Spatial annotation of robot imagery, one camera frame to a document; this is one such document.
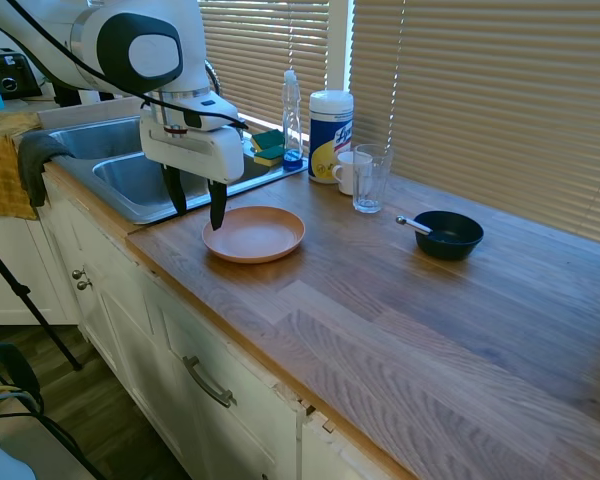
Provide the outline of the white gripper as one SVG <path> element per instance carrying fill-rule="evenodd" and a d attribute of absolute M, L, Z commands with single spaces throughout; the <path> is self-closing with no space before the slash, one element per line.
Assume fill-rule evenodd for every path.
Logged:
<path fill-rule="evenodd" d="M 154 121 L 149 111 L 142 111 L 139 123 L 142 151 L 161 166 L 169 198 L 181 216 L 187 201 L 181 183 L 181 171 L 207 178 L 210 196 L 210 223 L 213 231 L 221 228 L 228 187 L 244 174 L 244 154 L 239 133 L 223 126 L 210 132 L 186 130 L 184 134 L 167 133 Z"/>

